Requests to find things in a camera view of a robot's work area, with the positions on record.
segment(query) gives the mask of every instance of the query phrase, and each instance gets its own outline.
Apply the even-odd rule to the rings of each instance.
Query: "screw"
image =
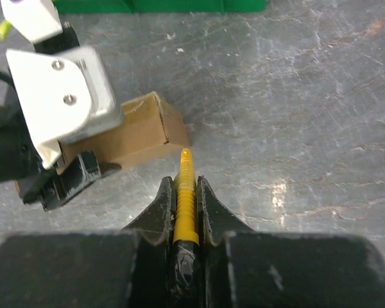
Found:
[[[64,63],[60,60],[55,60],[51,63],[51,67],[56,71],[61,71],[64,68]]]
[[[74,95],[67,94],[63,97],[63,102],[66,105],[73,106],[76,103],[77,99]]]

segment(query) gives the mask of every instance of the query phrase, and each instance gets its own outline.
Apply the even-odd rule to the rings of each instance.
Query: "cardboard box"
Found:
[[[73,144],[62,144],[67,164],[80,152],[93,150],[99,162],[127,168],[190,145],[181,113],[158,93],[123,103],[122,108],[124,122],[120,126]]]

